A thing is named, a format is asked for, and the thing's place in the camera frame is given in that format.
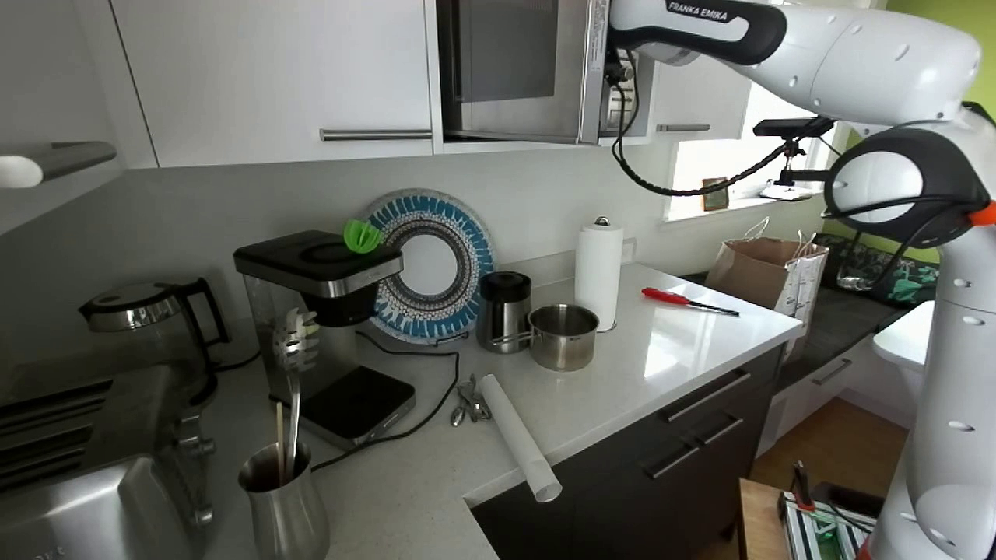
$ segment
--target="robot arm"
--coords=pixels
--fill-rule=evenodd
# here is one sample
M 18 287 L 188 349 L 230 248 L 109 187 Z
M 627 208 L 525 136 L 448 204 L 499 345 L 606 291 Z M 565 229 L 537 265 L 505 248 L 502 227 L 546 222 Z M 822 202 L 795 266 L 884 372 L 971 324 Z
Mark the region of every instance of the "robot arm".
M 828 179 L 830 214 L 941 246 L 923 396 L 874 560 L 996 555 L 996 123 L 966 108 L 974 37 L 877 9 L 613 0 L 613 40 L 659 61 L 706 54 L 776 96 L 874 130 Z
M 776 96 L 856 123 L 957 117 L 981 64 L 971 34 L 877 9 L 617 0 L 613 40 L 655 59 L 706 54 Z

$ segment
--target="kettle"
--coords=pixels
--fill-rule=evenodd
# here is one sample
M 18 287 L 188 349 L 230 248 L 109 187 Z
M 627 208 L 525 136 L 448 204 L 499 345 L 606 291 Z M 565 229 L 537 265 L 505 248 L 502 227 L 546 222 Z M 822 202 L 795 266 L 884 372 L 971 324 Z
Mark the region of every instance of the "kettle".
M 215 337 L 200 324 L 194 298 L 202 295 L 215 324 Z M 226 343 L 212 287 L 194 284 L 124 284 L 93 295 L 80 314 L 120 367 L 180 365 L 189 403 L 202 403 L 217 387 L 217 367 L 207 345 Z

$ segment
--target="black coffee maker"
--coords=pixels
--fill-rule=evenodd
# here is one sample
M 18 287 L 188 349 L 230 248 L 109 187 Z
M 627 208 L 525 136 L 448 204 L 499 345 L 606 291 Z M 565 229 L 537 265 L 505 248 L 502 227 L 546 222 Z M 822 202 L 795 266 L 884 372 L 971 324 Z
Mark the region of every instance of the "black coffee maker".
M 352 251 L 340 234 L 306 229 L 232 255 L 246 280 L 258 349 L 273 401 L 291 401 L 280 365 L 287 318 L 309 310 L 316 324 L 316 362 L 306 369 L 306 422 L 340 449 L 355 449 L 408 411 L 415 387 L 358 365 L 358 327 L 372 318 L 380 280 L 403 271 L 403 251 Z

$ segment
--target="decorative plate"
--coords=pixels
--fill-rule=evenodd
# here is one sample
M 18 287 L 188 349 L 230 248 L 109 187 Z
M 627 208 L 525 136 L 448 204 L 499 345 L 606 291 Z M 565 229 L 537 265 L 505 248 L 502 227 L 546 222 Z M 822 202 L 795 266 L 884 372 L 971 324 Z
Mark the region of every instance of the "decorative plate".
M 478 280 L 495 271 L 493 236 L 455 197 L 397 189 L 367 208 L 405 271 L 380 284 L 372 324 L 405 343 L 439 343 L 472 328 Z

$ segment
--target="cabinet handle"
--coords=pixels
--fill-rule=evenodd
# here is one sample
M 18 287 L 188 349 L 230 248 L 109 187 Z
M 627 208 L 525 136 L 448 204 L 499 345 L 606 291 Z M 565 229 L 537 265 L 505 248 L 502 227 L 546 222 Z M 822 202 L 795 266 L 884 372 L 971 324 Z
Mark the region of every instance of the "cabinet handle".
M 691 449 L 684 449 L 684 453 L 665 460 L 662 467 L 646 467 L 645 472 L 646 472 L 649 478 L 662 478 L 665 472 L 672 472 L 672 470 L 680 470 L 684 460 L 691 460 L 697 450 L 704 450 L 704 449 L 691 446 Z
M 704 446 L 717 446 L 718 439 L 726 439 L 727 433 L 735 433 L 738 426 L 743 426 L 743 415 L 731 415 L 721 430 L 710 433 L 704 439 Z
M 316 136 L 324 142 L 341 142 L 341 141 L 433 141 L 433 130 L 428 127 L 394 127 L 394 130 L 320 127 Z
M 681 411 L 669 413 L 665 420 L 669 420 L 669 422 L 676 422 L 676 420 L 681 420 L 681 415 L 693 413 L 697 406 L 710 403 L 714 397 L 718 397 L 718 396 L 726 396 L 726 393 L 731 393 L 731 387 L 743 385 L 748 379 L 751 379 L 751 369 L 742 369 L 742 376 L 738 376 L 738 379 L 731 379 L 731 383 L 718 385 L 717 393 L 710 393 L 710 396 L 697 397 L 697 401 L 691 401 L 687 406 L 681 406 Z
M 839 365 L 833 369 L 828 369 L 826 376 L 813 376 L 813 385 L 826 385 L 830 383 L 839 369 L 847 369 L 852 362 L 839 356 Z
M 714 130 L 714 123 L 706 123 L 706 121 L 656 123 L 656 130 Z

